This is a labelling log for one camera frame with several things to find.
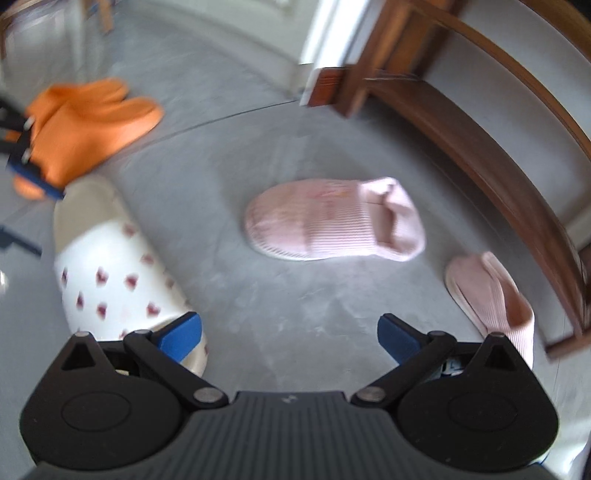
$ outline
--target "ribbed black surface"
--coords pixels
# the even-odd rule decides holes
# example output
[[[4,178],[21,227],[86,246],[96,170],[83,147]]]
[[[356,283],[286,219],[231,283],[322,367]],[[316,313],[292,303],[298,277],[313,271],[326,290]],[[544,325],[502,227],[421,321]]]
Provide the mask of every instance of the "ribbed black surface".
[[[498,475],[553,477],[539,466]],[[348,404],[342,393],[240,393],[221,410],[193,415],[176,440],[143,462],[110,472],[41,465],[27,480],[491,480],[426,457],[382,410]]]

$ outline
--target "wooden chair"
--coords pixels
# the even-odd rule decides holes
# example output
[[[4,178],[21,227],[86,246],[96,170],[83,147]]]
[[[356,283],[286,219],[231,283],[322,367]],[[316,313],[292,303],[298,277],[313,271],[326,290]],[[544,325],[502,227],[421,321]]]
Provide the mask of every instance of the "wooden chair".
[[[521,0],[591,61],[591,24],[566,0]],[[513,159],[470,116],[421,77],[450,31],[489,54],[564,125],[591,160],[591,141],[560,102],[521,64],[458,18],[466,0],[386,0],[335,108],[355,113],[368,95],[396,110],[453,159],[490,198],[553,286],[574,335],[548,345],[560,357],[591,345],[589,284],[563,225]]]
[[[25,10],[46,3],[47,0],[17,0],[4,14],[0,16],[0,58],[6,58],[6,35],[8,28],[16,16]],[[82,0],[86,15],[89,15],[93,0]],[[111,12],[111,0],[97,0],[99,4],[100,21],[103,31],[108,33],[113,30],[113,14]]]

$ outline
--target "concrete floor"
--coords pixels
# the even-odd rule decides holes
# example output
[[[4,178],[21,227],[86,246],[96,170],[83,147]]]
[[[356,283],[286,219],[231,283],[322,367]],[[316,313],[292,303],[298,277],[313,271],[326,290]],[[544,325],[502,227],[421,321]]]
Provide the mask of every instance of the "concrete floor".
[[[209,338],[205,378],[239,390],[342,390],[351,394],[394,364],[376,341],[380,314],[416,328],[478,340],[449,297],[443,270],[454,255],[492,250],[530,300],[537,320],[534,372],[561,417],[545,461],[578,478],[591,430],[591,352],[549,363],[543,342],[569,331],[548,282],[498,212],[422,135],[376,102],[351,120],[308,109],[190,34],[120,4],[115,31],[83,27],[76,4],[57,3],[8,39],[7,91],[24,105],[55,81],[104,75],[158,100],[166,117],[99,168],[120,190],[146,236],[196,306]],[[392,176],[413,197],[427,249],[408,263],[379,258],[285,262],[245,242],[247,203],[265,189],[310,177]],[[18,433],[28,395],[69,332],[54,279],[53,203],[18,197],[0,172],[0,223],[39,243],[38,260],[0,254],[0,478],[33,463]]]

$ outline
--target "baseboard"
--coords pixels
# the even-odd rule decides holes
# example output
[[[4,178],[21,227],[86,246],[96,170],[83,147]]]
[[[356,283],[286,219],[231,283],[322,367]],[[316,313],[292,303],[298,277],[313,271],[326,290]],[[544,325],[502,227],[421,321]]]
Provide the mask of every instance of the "baseboard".
[[[312,88],[308,106],[331,105],[336,101],[336,94],[345,78],[346,67],[328,67],[319,69]]]
[[[203,38],[289,96],[301,94],[306,86],[312,64],[300,64],[231,27],[181,7],[150,0],[130,3],[141,13],[167,21]]]

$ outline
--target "floor seam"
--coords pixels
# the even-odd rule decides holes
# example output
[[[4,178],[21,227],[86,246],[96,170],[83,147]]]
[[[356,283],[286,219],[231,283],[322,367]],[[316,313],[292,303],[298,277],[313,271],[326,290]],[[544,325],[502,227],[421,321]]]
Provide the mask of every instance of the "floor seam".
[[[181,130],[178,130],[176,132],[171,132],[161,138],[156,138],[154,140],[148,141],[145,144],[142,145],[138,145],[136,147],[130,147],[126,152],[122,153],[121,155],[118,156],[118,158],[128,158],[130,155],[136,154],[137,152],[140,152],[148,147],[152,147],[153,145],[157,145],[159,143],[162,143],[166,140],[170,140],[171,138],[177,137],[179,135],[183,135],[187,132],[190,132],[192,130],[196,130],[200,127],[205,127],[206,125],[211,125],[211,124],[215,124],[217,122],[221,122],[223,120],[228,120],[230,118],[234,118],[235,116],[240,116],[240,115],[244,115],[246,113],[253,113],[253,112],[258,112],[259,110],[264,110],[267,108],[272,108],[275,106],[281,106],[281,105],[288,105],[289,103],[295,103],[298,102],[299,100],[289,100],[287,102],[280,102],[280,103],[273,103],[272,105],[265,105],[265,106],[260,106],[257,108],[252,108],[250,110],[244,110],[242,112],[237,112],[237,113],[232,113],[230,115],[226,115],[226,116],[222,116],[220,118],[216,118],[213,120],[207,120],[205,122],[201,122],[200,124],[196,124],[196,125],[191,125],[190,127],[185,127]]]

